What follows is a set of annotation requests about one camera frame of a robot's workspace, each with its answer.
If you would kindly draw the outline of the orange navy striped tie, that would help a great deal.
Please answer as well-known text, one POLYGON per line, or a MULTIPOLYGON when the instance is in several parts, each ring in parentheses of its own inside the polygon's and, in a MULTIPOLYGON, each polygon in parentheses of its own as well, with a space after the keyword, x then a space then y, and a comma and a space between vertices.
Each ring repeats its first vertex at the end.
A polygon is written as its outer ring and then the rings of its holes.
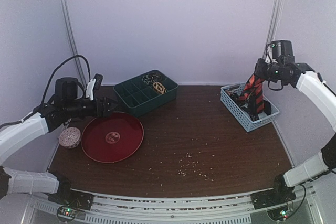
POLYGON ((254 74, 250 76, 245 83, 241 96, 247 104, 247 111, 250 114, 252 121, 259 119, 259 114, 264 111, 264 95, 263 95, 263 79, 256 77, 254 74))

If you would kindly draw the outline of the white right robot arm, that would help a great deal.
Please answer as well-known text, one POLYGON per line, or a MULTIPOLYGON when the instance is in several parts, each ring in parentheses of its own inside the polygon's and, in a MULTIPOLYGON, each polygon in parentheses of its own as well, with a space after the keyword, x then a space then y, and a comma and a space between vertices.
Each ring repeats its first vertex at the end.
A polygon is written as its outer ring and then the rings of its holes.
MULTIPOLYGON (((265 55, 258 59, 255 75, 267 82, 291 85, 304 94, 335 128, 335 92, 321 74, 307 63, 297 63, 289 40, 272 41, 265 46, 265 55)), ((272 189, 251 194, 255 209, 284 204, 295 199, 294 188, 317 179, 335 169, 335 137, 314 156, 275 177, 272 189)))

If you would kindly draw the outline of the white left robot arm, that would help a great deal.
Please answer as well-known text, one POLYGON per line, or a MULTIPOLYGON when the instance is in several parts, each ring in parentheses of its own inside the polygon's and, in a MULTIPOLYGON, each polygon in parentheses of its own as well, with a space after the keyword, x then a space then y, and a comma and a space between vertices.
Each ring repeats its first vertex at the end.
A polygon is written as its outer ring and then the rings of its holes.
MULTIPOLYGON (((23 119, 1 126, 1 162, 71 119, 110 117, 118 103, 109 97, 95 96, 101 82, 100 74, 96 74, 86 87, 76 78, 56 80, 55 93, 48 102, 43 101, 23 119)), ((70 181, 59 173, 25 172, 1 166, 1 197, 16 193, 44 193, 64 205, 71 205, 76 199, 70 181)))

